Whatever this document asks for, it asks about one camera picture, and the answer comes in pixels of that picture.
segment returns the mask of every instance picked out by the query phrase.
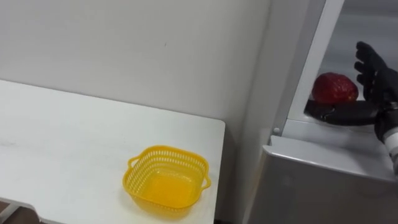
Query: basket handle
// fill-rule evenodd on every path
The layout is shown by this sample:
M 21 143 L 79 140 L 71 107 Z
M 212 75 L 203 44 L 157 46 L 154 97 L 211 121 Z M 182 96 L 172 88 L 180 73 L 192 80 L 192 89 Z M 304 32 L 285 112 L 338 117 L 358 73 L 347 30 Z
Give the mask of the basket handle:
M 209 177 L 208 174 L 206 174 L 205 179 L 206 179 L 206 185 L 204 185 L 204 186 L 201 188 L 201 190 L 205 190 L 206 188 L 210 187 L 210 185 L 211 185 L 211 180 L 210 180 L 210 177 Z
M 141 156 L 136 156 L 136 157 L 129 159 L 129 161 L 127 162 L 127 166 L 129 166 L 129 168 L 131 168 L 132 167 L 131 163 L 139 158 L 141 158 Z

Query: robotic hand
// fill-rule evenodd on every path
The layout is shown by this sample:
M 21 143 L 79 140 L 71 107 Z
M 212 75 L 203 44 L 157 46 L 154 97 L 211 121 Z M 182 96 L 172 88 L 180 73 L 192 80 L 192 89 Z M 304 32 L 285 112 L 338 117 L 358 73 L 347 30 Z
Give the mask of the robotic hand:
M 356 45 L 357 81 L 363 85 L 365 101 L 323 105 L 309 100 L 305 112 L 326 123 L 340 126 L 374 124 L 377 138 L 383 142 L 398 175 L 398 73 L 389 68 L 374 49 Z
M 374 132 L 389 151 L 398 175 L 398 73 L 370 45 L 358 42 L 356 48 L 357 81 L 364 87 L 365 100 L 377 106 Z

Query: red apple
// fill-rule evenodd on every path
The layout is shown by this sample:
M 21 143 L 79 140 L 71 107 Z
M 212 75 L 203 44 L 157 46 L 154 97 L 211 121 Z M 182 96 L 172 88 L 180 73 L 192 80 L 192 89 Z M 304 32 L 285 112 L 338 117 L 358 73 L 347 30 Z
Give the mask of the red apple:
M 313 84 L 312 97 L 319 103 L 342 103 L 356 101 L 358 87 L 345 75 L 327 72 Z

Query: yellow plastic basket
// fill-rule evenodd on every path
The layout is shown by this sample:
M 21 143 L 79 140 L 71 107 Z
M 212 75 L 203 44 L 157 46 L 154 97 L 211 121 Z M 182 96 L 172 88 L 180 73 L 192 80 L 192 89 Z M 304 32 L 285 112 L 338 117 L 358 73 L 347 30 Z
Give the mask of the yellow plastic basket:
M 149 147 L 130 159 L 128 167 L 126 192 L 144 210 L 167 218 L 185 216 L 211 185 L 206 159 L 174 147 Z

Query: refrigerator door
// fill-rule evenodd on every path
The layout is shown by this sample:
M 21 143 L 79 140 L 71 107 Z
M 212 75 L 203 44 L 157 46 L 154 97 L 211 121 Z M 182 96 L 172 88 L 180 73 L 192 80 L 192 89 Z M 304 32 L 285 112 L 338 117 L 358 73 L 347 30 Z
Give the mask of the refrigerator door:
M 246 223 L 398 222 L 398 186 L 385 155 L 277 136 L 263 153 Z

